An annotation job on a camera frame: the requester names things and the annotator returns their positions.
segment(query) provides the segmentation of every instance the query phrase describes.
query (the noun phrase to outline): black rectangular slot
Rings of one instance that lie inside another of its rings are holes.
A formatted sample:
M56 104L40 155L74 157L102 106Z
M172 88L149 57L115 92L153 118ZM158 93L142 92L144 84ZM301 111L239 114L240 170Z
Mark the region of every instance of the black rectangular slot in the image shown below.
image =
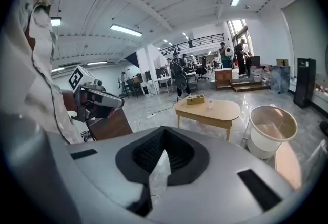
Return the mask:
M238 176L264 211L269 210L281 202L281 198L253 170L248 169L238 172Z
M76 160L76 159L91 156L91 155L94 155L94 154L97 154L97 153L98 152L95 151L94 149L88 149L88 150L72 153L71 157L72 157L73 160Z

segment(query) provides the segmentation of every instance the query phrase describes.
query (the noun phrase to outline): cardboard box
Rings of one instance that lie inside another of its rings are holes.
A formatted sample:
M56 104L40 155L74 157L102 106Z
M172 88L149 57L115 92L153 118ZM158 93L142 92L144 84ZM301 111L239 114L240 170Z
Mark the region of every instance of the cardboard box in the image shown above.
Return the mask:
M141 82L141 81L140 81L139 77L137 76L137 77L133 78L133 82L134 82L134 83L139 83L139 82Z
M200 104L205 102L204 95L192 95L186 97L187 105Z
M278 66L289 66L288 59L277 59L277 65Z

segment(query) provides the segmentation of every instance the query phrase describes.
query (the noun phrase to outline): black cable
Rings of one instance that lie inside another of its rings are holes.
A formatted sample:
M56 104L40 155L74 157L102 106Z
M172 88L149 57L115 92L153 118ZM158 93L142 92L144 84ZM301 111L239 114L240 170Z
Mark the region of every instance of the black cable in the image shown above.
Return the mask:
M159 112L162 112L162 111L165 111L165 110L168 110L168 109L172 108L176 102L174 101L172 103L173 103L173 105L170 106L169 108L166 108L166 109L163 109L163 110L159 110L159 111L156 111L156 112L152 112L152 115L155 114L155 113L159 113Z

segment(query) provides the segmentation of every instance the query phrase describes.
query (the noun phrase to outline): oval wooden coffee table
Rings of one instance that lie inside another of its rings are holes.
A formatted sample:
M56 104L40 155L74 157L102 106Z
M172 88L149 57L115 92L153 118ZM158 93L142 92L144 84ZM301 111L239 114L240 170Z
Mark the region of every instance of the oval wooden coffee table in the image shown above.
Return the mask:
M210 100L213 103L212 109L208 108ZM229 141L232 121L240 115L240 107L237 103L208 98L205 98L205 103L193 105L187 105L186 99L182 99L175 104L174 108L178 115L178 127L180 127L180 117L182 116L207 125L226 128L227 141Z

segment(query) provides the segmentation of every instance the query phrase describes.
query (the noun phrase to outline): railing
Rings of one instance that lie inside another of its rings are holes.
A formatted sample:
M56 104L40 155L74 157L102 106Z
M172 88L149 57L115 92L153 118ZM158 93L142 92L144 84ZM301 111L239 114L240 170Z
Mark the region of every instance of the railing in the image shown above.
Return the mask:
M215 34L215 35L211 35L211 36L206 36L206 37L202 37L202 38L198 38L198 39L193 39L191 40L192 42L192 47L195 46L202 46L202 45L207 45L207 44L212 44L212 43L217 43L217 42L224 42L224 34ZM174 51L180 51L179 49L184 50L184 49L188 49L188 48L192 48L190 47L188 42L183 42L177 45L172 45L170 47L166 47L164 49L161 49L160 52L162 53L162 55L167 55L167 54L171 54Z

